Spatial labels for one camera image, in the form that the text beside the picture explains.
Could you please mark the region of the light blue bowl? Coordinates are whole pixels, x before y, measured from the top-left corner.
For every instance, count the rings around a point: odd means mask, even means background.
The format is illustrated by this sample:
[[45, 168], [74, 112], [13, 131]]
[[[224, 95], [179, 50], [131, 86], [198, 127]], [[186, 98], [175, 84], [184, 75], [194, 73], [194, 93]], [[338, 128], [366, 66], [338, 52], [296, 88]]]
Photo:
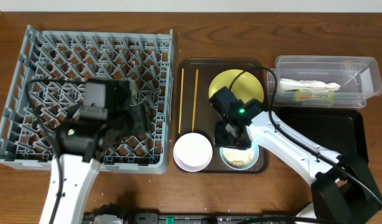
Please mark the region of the light blue bowl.
[[255, 165], [259, 158], [259, 146], [255, 143], [245, 150], [220, 148], [222, 161], [234, 170], [246, 170]]

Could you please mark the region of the white tissue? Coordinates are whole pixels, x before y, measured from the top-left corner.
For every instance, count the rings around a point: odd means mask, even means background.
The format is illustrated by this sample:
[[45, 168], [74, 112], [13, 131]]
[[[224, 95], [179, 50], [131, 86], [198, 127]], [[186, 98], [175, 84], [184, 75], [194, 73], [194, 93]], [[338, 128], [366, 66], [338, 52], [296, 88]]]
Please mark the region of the white tissue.
[[329, 92], [339, 90], [340, 85], [337, 83], [325, 83], [318, 80], [293, 80], [289, 78], [281, 78], [278, 89], [281, 91], [303, 90]]

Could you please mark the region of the green orange snack wrapper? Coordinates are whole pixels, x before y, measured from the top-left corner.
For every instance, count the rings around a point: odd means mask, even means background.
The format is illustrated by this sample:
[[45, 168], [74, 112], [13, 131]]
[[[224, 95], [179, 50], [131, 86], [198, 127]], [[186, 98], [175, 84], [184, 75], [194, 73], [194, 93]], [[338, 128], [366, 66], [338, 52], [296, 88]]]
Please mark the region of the green orange snack wrapper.
[[307, 91], [307, 90], [297, 90], [293, 95], [293, 101], [324, 101], [333, 103], [335, 97], [333, 96], [334, 91], [324, 92], [324, 91]]

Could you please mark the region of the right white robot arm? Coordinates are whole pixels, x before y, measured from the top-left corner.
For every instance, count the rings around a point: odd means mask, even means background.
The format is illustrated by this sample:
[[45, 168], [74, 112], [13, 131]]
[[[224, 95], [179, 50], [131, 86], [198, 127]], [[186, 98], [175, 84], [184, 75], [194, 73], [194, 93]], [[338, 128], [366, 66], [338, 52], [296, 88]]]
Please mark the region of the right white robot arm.
[[310, 186], [312, 203], [293, 217], [294, 223], [366, 223], [382, 210], [382, 196], [366, 160], [322, 147], [283, 123], [257, 99], [247, 103], [227, 87], [209, 97], [220, 115], [215, 144], [247, 149], [257, 144], [295, 170]]

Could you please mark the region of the wooden chopstick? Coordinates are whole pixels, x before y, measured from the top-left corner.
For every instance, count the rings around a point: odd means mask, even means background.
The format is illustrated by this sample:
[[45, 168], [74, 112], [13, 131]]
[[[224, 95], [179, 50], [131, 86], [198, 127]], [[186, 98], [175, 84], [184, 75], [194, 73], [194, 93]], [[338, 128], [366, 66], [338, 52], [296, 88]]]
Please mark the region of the wooden chopstick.
[[180, 105], [179, 105], [179, 129], [178, 129], [179, 135], [181, 134], [181, 125], [182, 125], [183, 92], [184, 92], [184, 68], [181, 69], [181, 81], [180, 81]]
[[196, 109], [197, 109], [197, 92], [198, 92], [198, 75], [199, 75], [199, 70], [196, 69], [196, 71], [195, 71], [194, 95], [193, 95], [192, 132], [195, 131], [195, 117], [196, 117]]

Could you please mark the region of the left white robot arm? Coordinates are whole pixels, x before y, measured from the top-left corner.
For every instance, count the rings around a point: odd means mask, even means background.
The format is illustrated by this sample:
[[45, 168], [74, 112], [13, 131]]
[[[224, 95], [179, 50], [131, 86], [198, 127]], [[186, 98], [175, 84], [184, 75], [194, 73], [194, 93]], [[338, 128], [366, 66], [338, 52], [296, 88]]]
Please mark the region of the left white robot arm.
[[91, 78], [83, 103], [55, 128], [49, 191], [41, 223], [81, 223], [90, 190], [107, 150], [120, 139], [151, 130], [149, 107], [132, 105], [130, 78]]

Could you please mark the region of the rice and food scraps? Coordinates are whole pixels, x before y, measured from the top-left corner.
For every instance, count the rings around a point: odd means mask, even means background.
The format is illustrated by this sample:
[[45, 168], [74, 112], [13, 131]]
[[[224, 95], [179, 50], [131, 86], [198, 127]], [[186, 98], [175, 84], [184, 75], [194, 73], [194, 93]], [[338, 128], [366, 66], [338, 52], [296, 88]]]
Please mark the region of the rice and food scraps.
[[252, 149], [237, 150], [237, 149], [225, 149], [223, 151], [225, 160], [233, 167], [245, 167], [254, 157], [254, 151]]

